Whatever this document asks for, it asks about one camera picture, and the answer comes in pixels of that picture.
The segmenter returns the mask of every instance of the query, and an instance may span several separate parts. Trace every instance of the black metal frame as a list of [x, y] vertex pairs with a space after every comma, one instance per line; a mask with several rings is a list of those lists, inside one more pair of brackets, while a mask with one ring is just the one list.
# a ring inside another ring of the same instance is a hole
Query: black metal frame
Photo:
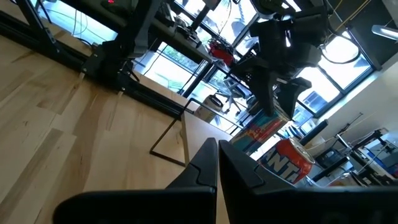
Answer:
[[[80, 72], [88, 57], [66, 44], [55, 40], [48, 29], [43, 29], [44, 26], [41, 24], [41, 21], [35, 18], [38, 15], [29, 0], [18, 0], [18, 2], [18, 6], [21, 8], [28, 22], [35, 25], [25, 24], [9, 14], [0, 11], [0, 35], [51, 58], [70, 69]], [[51, 46], [48, 46], [48, 44], [50, 44], [48, 40], [43, 41], [43, 39], [47, 37], [55, 43], [55, 50], [51, 48]], [[180, 113], [184, 110], [182, 105], [140, 83], [135, 83], [134, 89], [126, 88], [124, 93], [173, 118], [179, 118]]]
[[205, 105], [205, 104], [203, 104], [202, 102], [200, 102], [200, 101], [198, 101], [198, 100], [196, 100], [196, 99], [194, 99], [194, 98], [190, 98], [190, 99], [188, 100], [188, 103], [184, 106], [183, 111], [181, 111], [181, 113], [179, 114], [179, 117], [178, 117], [178, 118], [175, 118], [175, 119], [170, 123], [170, 125], [166, 128], [166, 130], [162, 133], [162, 135], [160, 135], [160, 137], [156, 140], [156, 142], [155, 142], [155, 143], [153, 144], [153, 146], [150, 148], [149, 154], [151, 154], [151, 155], [153, 155], [153, 156], [157, 156], [157, 157], [159, 157], [159, 158], [161, 158], [161, 159], [165, 159], [166, 161], [172, 162], [172, 163], [174, 163], [174, 164], [176, 164], [176, 165], [180, 165], [180, 166], [185, 167], [185, 163], [184, 163], [184, 162], [178, 161], [178, 160], [173, 159], [173, 158], [171, 158], [171, 157], [169, 157], [169, 156], [165, 156], [165, 155], [163, 155], [163, 154], [161, 154], [161, 153], [155, 152], [154, 149], [155, 149], [155, 147], [158, 145], [158, 143], [160, 143], [160, 141], [163, 139], [163, 137], [168, 133], [168, 131], [170, 131], [170, 129], [172, 128], [172, 126], [177, 122], [177, 120], [181, 120], [181, 116], [183, 115], [184, 111], [187, 111], [187, 112], [193, 114], [193, 112], [190, 111], [190, 110], [188, 109], [188, 106], [190, 105], [191, 102], [197, 103], [198, 105], [200, 105], [200, 106], [202, 106], [202, 107], [204, 107], [204, 108], [210, 110], [210, 111], [213, 112], [214, 114], [217, 114], [217, 115], [220, 116], [221, 118], [224, 118], [225, 120], [229, 121], [231, 124], [233, 124], [233, 125], [236, 126], [237, 128], [241, 128], [241, 129], [243, 128], [241, 125], [236, 124], [235, 122], [230, 121], [228, 118], [225, 118], [222, 114], [220, 114], [219, 112], [215, 111], [213, 108], [210, 108], [208, 105]]

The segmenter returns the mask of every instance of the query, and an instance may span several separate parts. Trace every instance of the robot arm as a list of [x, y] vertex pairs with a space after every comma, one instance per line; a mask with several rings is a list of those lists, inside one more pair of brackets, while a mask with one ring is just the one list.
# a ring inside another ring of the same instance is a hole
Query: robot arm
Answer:
[[[308, 80], [293, 76], [305, 67], [316, 67], [321, 60], [319, 46], [327, 38], [328, 14], [323, 6], [294, 12], [284, 9], [282, 3], [251, 0], [260, 17], [268, 21], [250, 27], [251, 37], [259, 38], [259, 50], [256, 56], [234, 66], [231, 73], [248, 84], [266, 115], [274, 114], [277, 98], [292, 119], [299, 94], [312, 87]], [[279, 87], [277, 96], [274, 85]]]

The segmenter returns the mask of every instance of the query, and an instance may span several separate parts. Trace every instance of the metal bar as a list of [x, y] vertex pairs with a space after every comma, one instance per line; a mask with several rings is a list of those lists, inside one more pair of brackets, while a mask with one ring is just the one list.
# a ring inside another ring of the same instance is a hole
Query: metal bar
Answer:
[[87, 59], [86, 55], [59, 41], [57, 43], [66, 55], [62, 57], [63, 54], [53, 54], [40, 44], [40, 40], [28, 24], [2, 11], [0, 11], [0, 34], [76, 71], [80, 71], [83, 62]]
[[253, 16], [253, 18], [249, 21], [249, 23], [243, 28], [243, 30], [239, 33], [239, 35], [235, 38], [234, 42], [232, 43], [232, 46], [236, 48], [246, 37], [246, 35], [249, 34], [249, 28], [251, 25], [253, 25], [255, 22], [259, 20], [259, 15], [256, 14]]
[[[78, 72], [81, 71], [83, 62], [88, 58], [81, 52], [59, 41], [57, 43], [71, 57], [62, 57], [62, 55], [55, 57], [54, 54], [50, 54], [44, 49], [29, 25], [2, 11], [0, 11], [0, 34]], [[136, 83], [134, 88], [127, 88], [125, 94], [173, 118], [178, 118], [178, 115], [183, 111], [182, 105], [139, 83]]]
[[312, 116], [315, 115], [315, 112], [313, 112], [313, 111], [311, 110], [311, 108], [307, 107], [303, 102], [301, 102], [300, 100], [297, 100], [297, 103], [298, 103], [300, 106], [304, 107], [304, 109], [306, 109], [308, 112], [310, 112], [310, 113], [312, 114]]
[[195, 88], [199, 85], [200, 81], [206, 76], [213, 65], [208, 63], [204, 69], [199, 73], [199, 75], [194, 79], [192, 84], [187, 88], [187, 90], [182, 94], [183, 97], [188, 98]]
[[185, 167], [185, 163], [183, 163], [183, 162], [181, 162], [181, 161], [178, 161], [178, 160], [176, 160], [176, 159], [173, 159], [173, 158], [171, 158], [171, 157], [169, 157], [169, 156], [165, 156], [165, 155], [163, 155], [163, 154], [160, 154], [160, 153], [158, 153], [158, 152], [150, 151], [149, 154], [151, 154], [151, 155], [153, 155], [153, 156], [157, 156], [157, 157], [159, 157], [159, 158], [161, 158], [161, 159], [164, 159], [164, 160], [166, 160], [166, 161], [172, 162], [172, 163], [177, 164], [177, 165], [179, 165], [179, 166]]
[[317, 68], [319, 69], [319, 71], [321, 71], [321, 73], [326, 76], [326, 78], [331, 82], [331, 84], [333, 84], [338, 91], [340, 91], [340, 93], [345, 94], [344, 89], [342, 89], [342, 87], [340, 87], [340, 85], [326, 72], [325, 69], [323, 69], [321, 66], [317, 66]]
[[[225, 120], [229, 121], [229, 122], [232, 123], [233, 125], [235, 125], [235, 126], [237, 126], [237, 127], [240, 127], [240, 128], [243, 128], [243, 127], [240, 126], [239, 124], [236, 124], [235, 122], [232, 122], [232, 121], [230, 121], [229, 119], [225, 118], [222, 114], [220, 114], [219, 112], [215, 111], [213, 108], [210, 108], [210, 107], [208, 107], [207, 105], [204, 105], [202, 102], [199, 102], [198, 100], [196, 100], [196, 99], [194, 99], [194, 98], [190, 98], [190, 99], [188, 100], [188, 103], [185, 104], [185, 106], [184, 106], [184, 108], [183, 108], [183, 111], [179, 114], [179, 118], [180, 118], [180, 119], [181, 119], [181, 115], [183, 115], [184, 111], [187, 110], [187, 108], [188, 108], [188, 106], [189, 106], [189, 104], [190, 104], [191, 102], [197, 103], [197, 104], [199, 104], [200, 106], [202, 106], [202, 107], [204, 107], [204, 108], [210, 110], [211, 112], [213, 112], [213, 113], [217, 114], [218, 116], [224, 118]], [[159, 157], [159, 158], [161, 158], [161, 159], [165, 159], [166, 161], [169, 161], [169, 162], [172, 162], [172, 163], [174, 163], [174, 164], [177, 164], [177, 165], [180, 165], [180, 166], [184, 166], [184, 167], [185, 167], [185, 163], [180, 162], [180, 161], [175, 160], [175, 159], [173, 159], [173, 158], [171, 158], [171, 157], [169, 157], [169, 156], [165, 156], [165, 155], [163, 155], [163, 154], [160, 154], [160, 153], [154, 151], [155, 147], [158, 145], [158, 143], [160, 143], [160, 141], [164, 138], [164, 136], [168, 133], [168, 131], [170, 131], [170, 129], [172, 128], [172, 126], [177, 122], [177, 120], [178, 120], [178, 119], [175, 118], [175, 119], [169, 124], [169, 126], [166, 128], [166, 130], [162, 133], [162, 135], [156, 140], [156, 142], [154, 143], [154, 145], [150, 148], [149, 154], [152, 154], [152, 155], [157, 156], [157, 157]]]
[[43, 25], [32, 2], [30, 0], [16, 0], [16, 3], [41, 44], [45, 45], [46, 50], [51, 51], [53, 54], [59, 53], [60, 49], [58, 48], [57, 41], [52, 36], [50, 30]]
[[174, 119], [169, 126], [166, 128], [166, 130], [162, 133], [162, 135], [156, 140], [155, 144], [150, 148], [149, 152], [152, 152], [155, 147], [160, 143], [160, 141], [163, 139], [163, 137], [167, 134], [168, 131], [172, 128], [172, 126], [177, 122], [177, 119]]
[[344, 146], [347, 147], [348, 149], [352, 149], [351, 146], [349, 146], [349, 144], [348, 144], [339, 134], [337, 134], [336, 136], [337, 136], [337, 138], [339, 139], [339, 142], [340, 142], [342, 145], [344, 145]]
[[339, 161], [335, 162], [333, 165], [331, 165], [330, 167], [326, 168], [325, 170], [320, 172], [318, 175], [313, 177], [312, 180], [314, 182], [319, 181], [320, 179], [326, 177], [327, 175], [329, 175], [331, 172], [333, 172], [335, 169], [337, 169], [338, 167], [340, 167], [341, 165], [343, 165], [347, 161], [349, 161], [348, 157], [343, 157], [342, 159], [340, 159]]
[[201, 22], [205, 19], [205, 17], [207, 16], [207, 14], [209, 13], [210, 8], [205, 6], [203, 7], [203, 9], [199, 12], [199, 15], [197, 16], [197, 18], [195, 19], [195, 21], [193, 21], [193, 24], [191, 25], [193, 30], [196, 30]]

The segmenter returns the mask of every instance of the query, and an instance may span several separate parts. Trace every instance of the wooden panel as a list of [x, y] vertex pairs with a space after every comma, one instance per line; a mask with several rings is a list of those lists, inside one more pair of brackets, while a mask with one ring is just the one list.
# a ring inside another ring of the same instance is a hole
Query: wooden panel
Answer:
[[182, 116], [182, 130], [186, 137], [186, 141], [184, 141], [186, 164], [192, 160], [206, 139], [215, 138], [218, 142], [219, 140], [229, 141], [232, 138], [232, 136], [224, 131], [188, 112], [184, 112]]
[[[219, 140], [229, 141], [232, 138], [229, 134], [226, 134], [222, 130], [204, 122], [188, 112], [184, 112], [182, 117], [182, 134], [184, 139], [183, 146], [186, 164], [192, 160], [206, 139], [215, 138], [218, 143]], [[218, 170], [216, 222], [228, 223], [228, 214], [220, 181], [220, 169]]]

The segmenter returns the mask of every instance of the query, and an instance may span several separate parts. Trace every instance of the metal rod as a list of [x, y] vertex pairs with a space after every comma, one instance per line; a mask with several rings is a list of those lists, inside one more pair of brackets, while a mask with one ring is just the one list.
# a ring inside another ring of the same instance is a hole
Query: metal rod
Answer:
[[172, 126], [175, 124], [176, 121], [177, 121], [177, 119], [174, 119], [173, 122], [171, 122], [171, 124], [166, 128], [166, 130], [162, 133], [162, 135], [156, 140], [155, 144], [151, 147], [149, 152], [152, 152], [155, 149], [155, 147], [160, 143], [160, 141], [167, 134], [167, 132], [172, 128]]
[[150, 151], [149, 154], [151, 154], [153, 156], [157, 156], [157, 157], [159, 157], [161, 159], [165, 159], [166, 161], [172, 162], [172, 163], [177, 164], [179, 166], [185, 167], [185, 163], [183, 163], [181, 161], [178, 161], [176, 159], [173, 159], [173, 158], [171, 158], [169, 156], [165, 156], [163, 154], [160, 154], [158, 152]]

